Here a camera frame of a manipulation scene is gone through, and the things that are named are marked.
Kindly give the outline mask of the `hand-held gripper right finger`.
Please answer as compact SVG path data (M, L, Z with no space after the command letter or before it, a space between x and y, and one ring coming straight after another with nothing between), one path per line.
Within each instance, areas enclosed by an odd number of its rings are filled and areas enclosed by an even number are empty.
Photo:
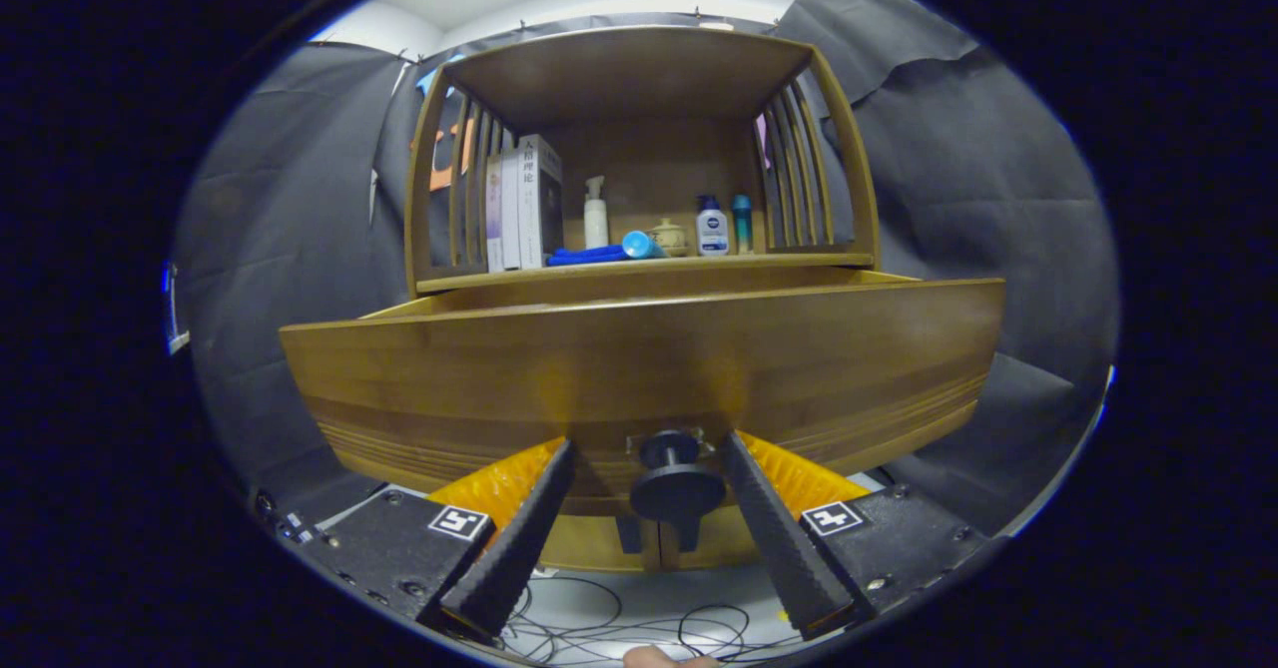
M989 536L907 484L791 510L740 430L721 466L794 630L804 640L904 609L958 577Z

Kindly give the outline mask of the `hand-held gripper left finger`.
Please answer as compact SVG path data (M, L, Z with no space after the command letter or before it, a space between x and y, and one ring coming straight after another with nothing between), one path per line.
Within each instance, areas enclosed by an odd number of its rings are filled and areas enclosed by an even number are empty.
M427 459L374 441L389 473L442 467L427 494L385 487L328 528L291 510L302 556L374 608L451 637L496 641L537 567L575 476L567 437L502 459Z

